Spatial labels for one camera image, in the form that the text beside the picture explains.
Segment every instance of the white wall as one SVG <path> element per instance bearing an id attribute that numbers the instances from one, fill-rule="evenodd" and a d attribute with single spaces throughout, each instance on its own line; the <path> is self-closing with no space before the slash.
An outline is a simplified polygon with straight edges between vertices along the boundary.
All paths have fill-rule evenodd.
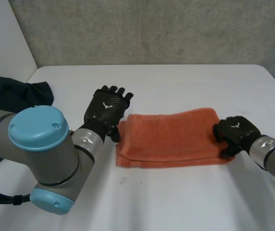
<path id="1" fill-rule="evenodd" d="M 26 82 L 37 70 L 7 0 L 0 0 L 0 76 Z"/>

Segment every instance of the robot finger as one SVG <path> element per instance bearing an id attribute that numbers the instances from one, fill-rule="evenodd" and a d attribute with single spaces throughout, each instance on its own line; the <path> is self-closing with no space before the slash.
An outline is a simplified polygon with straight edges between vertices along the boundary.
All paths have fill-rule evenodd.
<path id="1" fill-rule="evenodd" d="M 125 89 L 124 88 L 120 88 L 118 89 L 117 93 L 123 95 L 123 93 L 125 92 Z"/>
<path id="2" fill-rule="evenodd" d="M 116 92 L 118 87 L 116 86 L 111 86 L 110 89 L 108 89 L 108 92 Z"/>
<path id="3" fill-rule="evenodd" d="M 108 90 L 109 88 L 106 86 L 106 85 L 104 85 L 104 86 L 102 86 L 102 88 L 101 88 L 101 90 L 103 90 L 103 91 L 106 91 L 106 90 Z"/>

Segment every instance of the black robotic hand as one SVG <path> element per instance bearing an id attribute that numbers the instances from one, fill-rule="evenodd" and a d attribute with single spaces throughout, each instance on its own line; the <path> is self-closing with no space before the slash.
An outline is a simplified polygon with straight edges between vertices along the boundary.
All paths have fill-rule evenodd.
<path id="1" fill-rule="evenodd" d="M 130 92 L 123 97 L 125 89 L 117 89 L 116 86 L 103 86 L 96 90 L 84 115 L 85 123 L 94 120 L 100 122 L 105 127 L 106 135 L 110 136 L 113 142 L 119 142 L 121 139 L 117 125 L 124 117 L 133 97 Z"/>
<path id="2" fill-rule="evenodd" d="M 231 158 L 251 146 L 251 141 L 261 137 L 261 133 L 250 121 L 242 116 L 222 119 L 213 126 L 213 133 L 218 142 L 226 141 L 228 147 L 221 152 L 222 158 Z"/>

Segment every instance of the black cable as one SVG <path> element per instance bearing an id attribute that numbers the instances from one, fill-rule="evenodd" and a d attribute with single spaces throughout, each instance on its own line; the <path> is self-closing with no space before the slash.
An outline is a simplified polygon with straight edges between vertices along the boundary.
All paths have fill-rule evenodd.
<path id="1" fill-rule="evenodd" d="M 30 194 L 28 195 L 16 195 L 16 196 L 7 196 L 0 193 L 0 205 L 20 205 L 24 202 L 30 201 Z"/>

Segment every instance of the light blue joint cap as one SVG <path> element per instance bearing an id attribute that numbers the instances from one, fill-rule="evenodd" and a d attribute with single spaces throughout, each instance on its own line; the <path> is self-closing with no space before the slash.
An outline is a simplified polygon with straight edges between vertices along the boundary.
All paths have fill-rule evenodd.
<path id="1" fill-rule="evenodd" d="M 62 112 L 52 106 L 35 106 L 16 114 L 8 126 L 10 140 L 18 148 L 41 152 L 62 143 L 69 126 Z"/>
<path id="2" fill-rule="evenodd" d="M 57 215 L 68 213 L 71 207 L 75 204 L 73 200 L 70 200 L 65 196 L 38 188 L 32 190 L 30 200 L 37 207 Z"/>

